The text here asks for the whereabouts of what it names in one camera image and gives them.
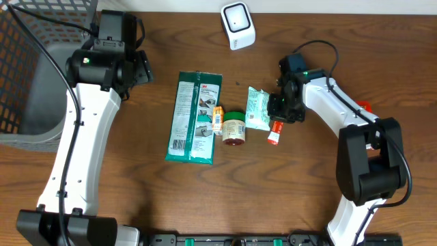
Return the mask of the green white packet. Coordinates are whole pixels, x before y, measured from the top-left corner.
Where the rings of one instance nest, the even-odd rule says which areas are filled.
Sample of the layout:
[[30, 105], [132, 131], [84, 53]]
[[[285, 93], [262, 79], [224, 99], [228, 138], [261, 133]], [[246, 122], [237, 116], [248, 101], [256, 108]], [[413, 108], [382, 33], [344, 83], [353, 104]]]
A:
[[182, 163], [213, 164], [213, 109], [218, 105], [223, 76], [181, 72], [165, 159]]

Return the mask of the narrow red stick packet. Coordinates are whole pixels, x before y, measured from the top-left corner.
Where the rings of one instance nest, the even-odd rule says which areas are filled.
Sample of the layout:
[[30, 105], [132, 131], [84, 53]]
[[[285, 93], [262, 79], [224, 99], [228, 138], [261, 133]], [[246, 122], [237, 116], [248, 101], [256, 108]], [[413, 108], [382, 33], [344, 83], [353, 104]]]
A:
[[274, 124], [272, 125], [270, 134], [268, 136], [268, 143], [277, 146], [279, 143], [279, 138], [280, 138], [280, 134], [281, 131], [283, 130], [283, 122], [280, 121], [275, 121]]

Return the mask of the green lid jar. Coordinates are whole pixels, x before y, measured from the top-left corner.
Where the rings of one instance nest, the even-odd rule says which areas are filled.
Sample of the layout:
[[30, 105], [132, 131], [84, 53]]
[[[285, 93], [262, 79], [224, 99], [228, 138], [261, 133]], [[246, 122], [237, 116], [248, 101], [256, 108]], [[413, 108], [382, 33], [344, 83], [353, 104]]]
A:
[[227, 112], [223, 119], [223, 143], [240, 146], [245, 143], [245, 114], [237, 111]]

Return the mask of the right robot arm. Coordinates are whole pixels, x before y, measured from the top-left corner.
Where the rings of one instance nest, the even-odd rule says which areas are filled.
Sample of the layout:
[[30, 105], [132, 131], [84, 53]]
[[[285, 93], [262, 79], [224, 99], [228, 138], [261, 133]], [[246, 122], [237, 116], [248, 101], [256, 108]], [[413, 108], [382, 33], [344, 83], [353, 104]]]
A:
[[281, 91], [271, 94], [271, 120], [304, 122], [315, 112], [338, 138], [336, 180], [342, 194], [318, 245], [361, 245], [375, 212], [406, 202], [412, 176], [404, 155], [401, 127], [354, 102], [322, 69], [309, 69], [300, 53], [279, 61]]

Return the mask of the small orange white carton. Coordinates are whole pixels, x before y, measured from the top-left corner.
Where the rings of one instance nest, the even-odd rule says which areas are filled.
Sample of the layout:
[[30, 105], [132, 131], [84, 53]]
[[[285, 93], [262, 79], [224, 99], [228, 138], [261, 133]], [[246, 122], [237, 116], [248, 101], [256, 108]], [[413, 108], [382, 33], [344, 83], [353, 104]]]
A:
[[222, 106], [214, 107], [212, 112], [212, 131], [215, 135], [221, 136], [223, 134], [223, 117], [224, 111]]

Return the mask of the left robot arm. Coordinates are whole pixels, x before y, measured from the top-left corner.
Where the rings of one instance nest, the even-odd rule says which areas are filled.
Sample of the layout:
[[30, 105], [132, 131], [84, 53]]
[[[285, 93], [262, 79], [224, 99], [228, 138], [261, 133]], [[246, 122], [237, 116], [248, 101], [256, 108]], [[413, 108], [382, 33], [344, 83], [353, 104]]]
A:
[[132, 14], [103, 10], [89, 40], [59, 74], [67, 107], [57, 156], [36, 209], [21, 210], [20, 234], [32, 245], [142, 245], [141, 231], [98, 215], [98, 185], [107, 138], [122, 101], [152, 81], [141, 50], [143, 23]]

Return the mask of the light teal wipes pack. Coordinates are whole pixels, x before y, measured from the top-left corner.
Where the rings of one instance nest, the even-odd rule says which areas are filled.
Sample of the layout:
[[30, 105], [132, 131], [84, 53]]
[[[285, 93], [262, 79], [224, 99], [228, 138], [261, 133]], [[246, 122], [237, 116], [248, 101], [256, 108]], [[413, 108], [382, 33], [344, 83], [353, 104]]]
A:
[[268, 101], [270, 94], [264, 90], [248, 89], [245, 124], [247, 128], [270, 131], [270, 116], [268, 115]]

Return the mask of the red snack packet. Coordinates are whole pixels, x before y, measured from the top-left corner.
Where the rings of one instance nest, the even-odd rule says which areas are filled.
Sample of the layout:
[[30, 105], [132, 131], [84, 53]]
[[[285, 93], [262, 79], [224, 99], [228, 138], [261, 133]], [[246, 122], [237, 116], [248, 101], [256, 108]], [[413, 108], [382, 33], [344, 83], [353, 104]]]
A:
[[368, 111], [370, 113], [372, 112], [372, 108], [371, 108], [371, 105], [370, 105], [369, 102], [367, 102], [367, 101], [357, 101], [356, 103], [362, 109], [364, 109], [364, 110], [366, 110], [366, 111]]

